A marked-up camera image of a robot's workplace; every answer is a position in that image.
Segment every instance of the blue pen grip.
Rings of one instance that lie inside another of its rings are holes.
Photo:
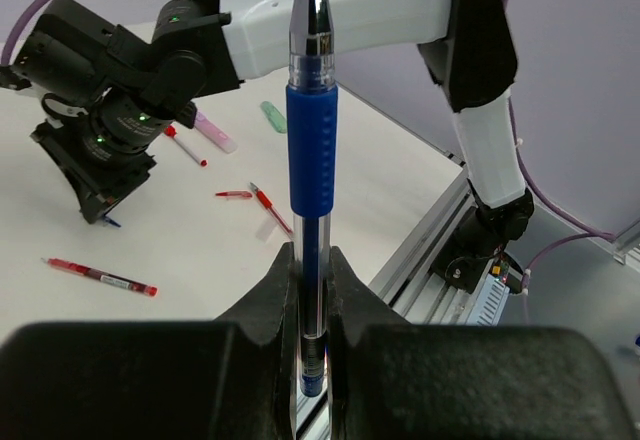
[[[338,89],[319,94],[287,87],[291,209],[319,218],[333,209]]]

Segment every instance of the blue pen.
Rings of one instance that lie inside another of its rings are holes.
[[[338,90],[329,0],[293,0],[289,30],[287,118],[289,190],[298,280],[300,386],[315,397],[324,380],[330,214]]]
[[[108,225],[111,225],[112,227],[116,227],[116,228],[122,227],[122,225],[116,222],[113,218],[107,217],[106,215],[102,217],[102,221]]]

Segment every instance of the pink highlighter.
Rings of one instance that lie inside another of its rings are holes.
[[[216,127],[213,123],[211,123],[207,117],[204,116],[200,110],[196,114],[196,122],[195,122],[196,130],[198,130],[201,134],[211,140],[214,144],[222,149],[222,151],[226,153],[235,152],[238,145],[236,142],[229,138],[229,135],[224,133],[218,127]]]

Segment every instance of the black bracket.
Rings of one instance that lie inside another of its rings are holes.
[[[54,128],[49,122],[36,126],[31,138],[40,144],[73,188],[80,213],[93,224],[149,179],[155,160],[139,154],[123,168],[109,170],[87,161],[80,140],[80,119],[76,125]]]
[[[53,0],[5,67],[5,83],[22,78],[87,109],[115,87],[175,118],[192,99],[242,83],[222,31],[231,15],[219,8],[220,0],[172,0],[147,44],[74,0]]]
[[[31,82],[18,76],[8,65],[0,66],[0,88],[16,92],[31,87]]]
[[[487,263],[504,252],[508,242],[523,235],[534,212],[529,189],[494,209],[482,203],[473,185],[471,191],[477,207],[465,213],[431,266],[446,282],[469,293],[475,290]]]
[[[498,98],[518,69],[502,0],[451,0],[447,36],[418,50],[456,113]]]

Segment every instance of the green highlighter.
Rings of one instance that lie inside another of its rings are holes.
[[[260,109],[276,132],[287,133],[287,119],[280,113],[280,110],[273,106],[273,103],[262,102]]]

